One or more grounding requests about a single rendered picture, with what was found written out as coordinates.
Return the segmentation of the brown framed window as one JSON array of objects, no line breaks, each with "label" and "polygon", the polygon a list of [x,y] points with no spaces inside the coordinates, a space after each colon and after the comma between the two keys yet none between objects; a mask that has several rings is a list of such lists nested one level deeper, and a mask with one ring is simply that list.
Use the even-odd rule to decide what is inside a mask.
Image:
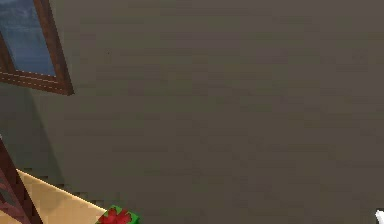
[{"label": "brown framed window", "polygon": [[0,0],[0,82],[74,93],[49,0]]}]

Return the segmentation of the light wooden table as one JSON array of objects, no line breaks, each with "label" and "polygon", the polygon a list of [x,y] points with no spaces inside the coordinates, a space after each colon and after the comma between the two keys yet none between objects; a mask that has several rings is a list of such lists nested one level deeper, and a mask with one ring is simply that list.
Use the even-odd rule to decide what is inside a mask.
[{"label": "light wooden table", "polygon": [[44,224],[96,224],[106,210],[18,170]]}]

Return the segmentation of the green gift box red bow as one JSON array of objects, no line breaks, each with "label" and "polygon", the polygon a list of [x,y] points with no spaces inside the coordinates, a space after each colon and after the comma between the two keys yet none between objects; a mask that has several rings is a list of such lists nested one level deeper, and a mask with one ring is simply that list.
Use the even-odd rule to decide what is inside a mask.
[{"label": "green gift box red bow", "polygon": [[95,224],[140,224],[140,217],[126,209],[112,205]]}]

